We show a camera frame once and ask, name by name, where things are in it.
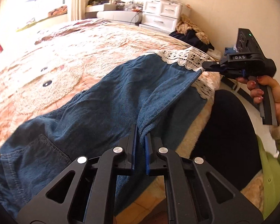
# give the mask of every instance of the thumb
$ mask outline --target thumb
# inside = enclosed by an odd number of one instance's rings
[[[280,85],[279,85],[279,83],[275,79],[273,79],[269,76],[260,76],[260,77],[257,77],[257,80],[258,80],[258,83],[261,85],[270,86],[272,89],[272,93],[273,93],[275,102],[280,103]]]

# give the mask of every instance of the drawer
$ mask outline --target drawer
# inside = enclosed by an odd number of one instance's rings
[[[178,19],[175,18],[155,16],[153,14],[144,13],[141,23],[155,28],[163,29],[168,32],[173,32],[175,31],[177,22]]]
[[[146,1],[143,5],[143,12],[160,14],[161,3],[157,1]]]
[[[182,6],[174,3],[162,3],[160,15],[171,18],[179,18]]]

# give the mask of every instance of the denim pocket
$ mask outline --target denim pocket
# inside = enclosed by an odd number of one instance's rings
[[[0,161],[13,200],[9,212],[22,208],[70,163],[69,157],[40,134],[29,145],[2,154]]]

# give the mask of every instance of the white lace trim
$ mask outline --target white lace trim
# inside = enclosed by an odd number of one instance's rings
[[[185,50],[153,50],[145,53],[145,55],[149,54],[157,54],[162,58],[162,61],[169,65],[177,63],[193,71],[198,71],[200,69],[204,71],[201,66],[202,62],[213,60],[209,55],[195,47],[189,47]],[[203,72],[191,86],[196,88],[203,99],[209,99],[214,95],[215,90],[220,84],[217,81],[220,81],[219,75],[210,76],[208,72]]]
[[[202,62],[210,60],[210,56],[206,53],[198,50],[195,47],[189,47],[184,50],[155,50],[148,51],[145,54],[157,54],[162,58],[162,61],[171,65],[177,63],[180,66],[184,66],[188,70],[203,71]]]

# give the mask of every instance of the bed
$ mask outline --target bed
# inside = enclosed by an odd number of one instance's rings
[[[13,55],[4,51],[0,56],[0,146],[23,122],[60,108],[128,60],[160,51],[166,61],[168,51],[185,49],[211,60],[189,47],[155,31],[103,19],[68,22],[40,31],[25,51]],[[208,102],[176,150],[180,156],[188,157],[193,149],[197,139],[189,132],[203,129],[209,115],[206,111],[211,109],[219,84],[220,76],[207,72],[193,83]],[[140,206],[148,197],[148,204]],[[118,215],[117,222],[140,222],[164,197],[164,184],[158,177],[137,199],[137,204]]]

